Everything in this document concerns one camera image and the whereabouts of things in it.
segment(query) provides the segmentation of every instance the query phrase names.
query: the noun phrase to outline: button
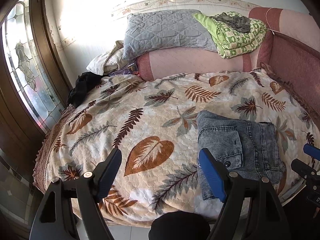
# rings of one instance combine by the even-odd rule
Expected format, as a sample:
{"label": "button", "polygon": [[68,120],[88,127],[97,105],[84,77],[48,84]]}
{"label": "button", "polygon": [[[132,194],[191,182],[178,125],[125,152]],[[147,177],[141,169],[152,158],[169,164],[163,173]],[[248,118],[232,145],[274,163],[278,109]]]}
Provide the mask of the button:
{"label": "button", "polygon": [[224,166],[230,167],[230,166],[231,166],[231,162],[230,162],[230,161],[226,161],[226,162],[224,163]]}

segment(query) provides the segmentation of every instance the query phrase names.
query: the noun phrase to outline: floral wall border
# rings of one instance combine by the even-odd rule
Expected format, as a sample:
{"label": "floral wall border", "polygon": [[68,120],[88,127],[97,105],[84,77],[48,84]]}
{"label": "floral wall border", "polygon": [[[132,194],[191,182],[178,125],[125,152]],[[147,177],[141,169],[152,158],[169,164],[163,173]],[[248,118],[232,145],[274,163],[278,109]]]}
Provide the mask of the floral wall border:
{"label": "floral wall border", "polygon": [[241,0],[145,0],[119,8],[111,12],[111,17],[113,17],[114,20],[117,20],[126,17],[130,13],[141,13],[162,8],[171,9],[178,5],[216,5],[233,7],[245,11],[250,11],[252,8],[260,7],[254,3]]}

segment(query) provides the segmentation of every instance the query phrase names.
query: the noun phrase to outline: glass panel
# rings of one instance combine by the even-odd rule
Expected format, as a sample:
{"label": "glass panel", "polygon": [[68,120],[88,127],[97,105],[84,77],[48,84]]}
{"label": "glass panel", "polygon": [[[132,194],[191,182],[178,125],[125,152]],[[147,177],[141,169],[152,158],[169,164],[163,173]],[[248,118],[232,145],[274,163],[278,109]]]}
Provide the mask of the glass panel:
{"label": "glass panel", "polygon": [[14,86],[39,127],[47,132],[64,110],[55,94],[34,44],[29,0],[19,0],[3,29],[4,54]]}

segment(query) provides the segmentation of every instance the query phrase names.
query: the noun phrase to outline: blue gripper pad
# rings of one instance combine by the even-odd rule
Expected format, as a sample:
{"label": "blue gripper pad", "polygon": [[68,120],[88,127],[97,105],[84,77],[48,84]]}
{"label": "blue gripper pad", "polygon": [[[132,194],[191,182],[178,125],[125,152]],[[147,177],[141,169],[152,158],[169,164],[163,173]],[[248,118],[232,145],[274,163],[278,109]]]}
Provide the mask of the blue gripper pad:
{"label": "blue gripper pad", "polygon": [[215,170],[213,163],[208,159],[203,149],[199,152],[199,164],[210,185],[212,193],[224,203],[227,195],[224,191],[223,180]]}
{"label": "blue gripper pad", "polygon": [[308,154],[311,157],[314,157],[316,160],[320,161],[320,149],[306,143],[303,147],[303,152]]}

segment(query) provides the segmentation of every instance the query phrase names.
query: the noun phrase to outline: white wall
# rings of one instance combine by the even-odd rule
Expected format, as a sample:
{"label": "white wall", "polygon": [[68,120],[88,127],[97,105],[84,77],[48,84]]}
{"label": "white wall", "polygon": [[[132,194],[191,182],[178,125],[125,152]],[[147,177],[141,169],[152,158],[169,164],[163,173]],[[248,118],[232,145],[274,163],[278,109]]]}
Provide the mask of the white wall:
{"label": "white wall", "polygon": [[[95,56],[123,39],[126,19],[112,22],[111,12],[139,1],[144,0],[45,0],[50,28],[72,83]],[[300,0],[243,1],[308,13]]]}

